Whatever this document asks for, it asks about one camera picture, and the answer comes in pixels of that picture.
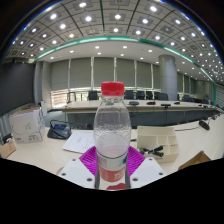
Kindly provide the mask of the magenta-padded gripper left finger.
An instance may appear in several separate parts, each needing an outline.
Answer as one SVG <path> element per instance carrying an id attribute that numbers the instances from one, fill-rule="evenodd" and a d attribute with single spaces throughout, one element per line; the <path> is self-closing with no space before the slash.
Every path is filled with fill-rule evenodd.
<path id="1" fill-rule="evenodd" d="M 98 189 L 99 171 L 96 148 L 91 147 L 78 159 L 70 160 L 58 176 L 84 188 Z"/>

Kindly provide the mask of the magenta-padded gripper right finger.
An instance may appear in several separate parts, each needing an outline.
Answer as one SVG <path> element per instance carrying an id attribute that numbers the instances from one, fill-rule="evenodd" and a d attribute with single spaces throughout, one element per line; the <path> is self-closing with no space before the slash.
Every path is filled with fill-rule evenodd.
<path id="1" fill-rule="evenodd" d="M 165 176 L 165 171 L 153 157 L 144 157 L 135 148 L 129 147 L 125 172 L 127 189 L 146 186 Z"/>

